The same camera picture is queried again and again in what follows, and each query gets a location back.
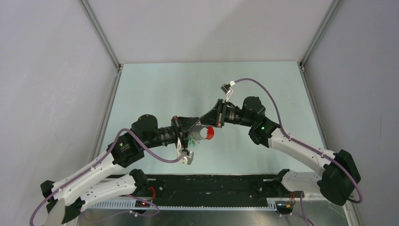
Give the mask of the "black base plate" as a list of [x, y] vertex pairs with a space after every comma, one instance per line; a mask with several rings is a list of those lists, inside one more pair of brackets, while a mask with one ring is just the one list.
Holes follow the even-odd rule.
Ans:
[[167, 206], [260, 207], [271, 198], [298, 198], [300, 190], [289, 191], [282, 184], [284, 169], [278, 174], [170, 175], [148, 174], [148, 184], [133, 192]]

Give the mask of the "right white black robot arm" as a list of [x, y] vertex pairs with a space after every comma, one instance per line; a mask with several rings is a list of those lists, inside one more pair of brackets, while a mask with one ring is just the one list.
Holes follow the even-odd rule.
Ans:
[[225, 123], [247, 126], [256, 145], [263, 145], [303, 163], [321, 177], [316, 182], [320, 193], [331, 203], [343, 206], [361, 181], [352, 155], [342, 149], [334, 152], [315, 148], [285, 132], [282, 126], [265, 115], [266, 108], [258, 97], [247, 97], [241, 108], [223, 99], [200, 117], [204, 126], [222, 128]]

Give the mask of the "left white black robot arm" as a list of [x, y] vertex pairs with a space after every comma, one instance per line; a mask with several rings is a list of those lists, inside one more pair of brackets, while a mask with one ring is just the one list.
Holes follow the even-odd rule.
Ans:
[[130, 129], [121, 129], [107, 149], [86, 166], [65, 179], [41, 184], [41, 206], [48, 212], [46, 225], [68, 223], [88, 207], [117, 196], [147, 194], [148, 180], [140, 169], [114, 181], [104, 179], [144, 158], [145, 153], [164, 163], [190, 164], [193, 153], [188, 143], [199, 125], [197, 117], [174, 116], [170, 126], [160, 128], [155, 116], [140, 116]]

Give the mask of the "aluminium frame post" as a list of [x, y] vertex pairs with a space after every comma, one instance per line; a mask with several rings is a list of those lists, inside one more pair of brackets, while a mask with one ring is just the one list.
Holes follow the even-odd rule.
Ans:
[[100, 43], [102, 44], [102, 46], [105, 49], [105, 52], [107, 53], [108, 57], [110, 58], [113, 66], [115, 67], [116, 71], [120, 71], [121, 69], [121, 63], [118, 60], [112, 46], [111, 43], [109, 42], [94, 10], [92, 9], [90, 3], [88, 0], [79, 0], [79, 3], [82, 7], [82, 10], [84, 11], [84, 13], [86, 14], [88, 21], [90, 22], [94, 32], [96, 33], [96, 35], [99, 38]]
[[309, 61], [312, 53], [318, 46], [319, 42], [321, 41], [323, 35], [327, 31], [329, 25], [333, 21], [335, 15], [337, 14], [340, 6], [342, 5], [343, 0], [333, 0], [329, 5], [325, 15], [323, 16], [315, 34], [313, 35], [309, 46], [307, 47], [303, 57], [299, 61], [299, 67], [302, 72], [305, 71], [306, 64]]

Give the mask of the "left aluminium frame post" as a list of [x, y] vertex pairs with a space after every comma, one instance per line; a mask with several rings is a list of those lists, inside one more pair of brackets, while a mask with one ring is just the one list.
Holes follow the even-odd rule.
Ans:
[[99, 38], [100, 43], [102, 44], [102, 46], [105, 49], [105, 52], [107, 53], [108, 57], [110, 58], [113, 66], [115, 67], [116, 71], [120, 71], [121, 69], [121, 63], [118, 60], [112, 46], [111, 43], [109, 42], [94, 10], [92, 9], [90, 3], [88, 0], [79, 0], [79, 3], [82, 7], [82, 10], [84, 11], [84, 13], [86, 14], [88, 21], [90, 22], [94, 32], [96, 33], [96, 35]]

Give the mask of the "right aluminium frame post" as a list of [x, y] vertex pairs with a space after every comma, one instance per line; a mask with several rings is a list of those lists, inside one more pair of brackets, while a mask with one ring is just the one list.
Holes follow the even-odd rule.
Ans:
[[321, 41], [323, 35], [327, 31], [329, 25], [333, 21], [335, 15], [337, 14], [340, 6], [342, 5], [343, 0], [333, 0], [329, 5], [325, 15], [323, 16], [315, 34], [313, 35], [309, 46], [307, 47], [303, 57], [299, 61], [299, 67], [302, 72], [305, 71], [306, 64], [309, 61], [312, 53], [318, 46], [319, 42]]

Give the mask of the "red handled metal key holder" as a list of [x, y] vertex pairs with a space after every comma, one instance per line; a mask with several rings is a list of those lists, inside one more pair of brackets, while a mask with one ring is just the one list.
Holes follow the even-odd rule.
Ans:
[[189, 135], [191, 140], [199, 142], [201, 140], [211, 140], [215, 135], [215, 131], [211, 126], [197, 123], [190, 129]]

